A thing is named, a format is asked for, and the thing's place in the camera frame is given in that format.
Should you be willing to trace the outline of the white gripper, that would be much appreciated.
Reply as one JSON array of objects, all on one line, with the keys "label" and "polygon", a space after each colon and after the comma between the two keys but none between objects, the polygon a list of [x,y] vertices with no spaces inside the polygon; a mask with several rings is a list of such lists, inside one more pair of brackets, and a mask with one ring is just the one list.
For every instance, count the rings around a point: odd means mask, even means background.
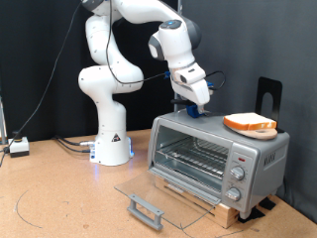
[{"label": "white gripper", "polygon": [[210,100],[206,73],[197,62],[171,71],[171,86],[175,93],[197,104],[199,114],[206,114]]}]

